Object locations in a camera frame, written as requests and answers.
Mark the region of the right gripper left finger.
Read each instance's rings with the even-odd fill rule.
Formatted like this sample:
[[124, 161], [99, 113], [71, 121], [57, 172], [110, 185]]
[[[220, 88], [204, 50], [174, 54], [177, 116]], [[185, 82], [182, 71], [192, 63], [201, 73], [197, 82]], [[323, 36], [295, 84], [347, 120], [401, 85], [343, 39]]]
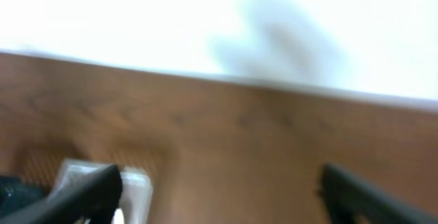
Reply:
[[117, 165], [85, 175], [54, 195], [1, 219], [1, 224], [71, 224], [81, 218], [111, 224], [123, 191]]

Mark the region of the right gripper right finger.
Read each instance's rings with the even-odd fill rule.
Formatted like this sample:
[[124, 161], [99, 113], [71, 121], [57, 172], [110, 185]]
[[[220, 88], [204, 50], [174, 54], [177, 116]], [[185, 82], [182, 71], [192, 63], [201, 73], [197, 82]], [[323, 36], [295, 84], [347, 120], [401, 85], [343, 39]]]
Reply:
[[391, 198], [350, 171], [325, 164], [319, 194], [332, 223], [436, 223], [437, 218]]

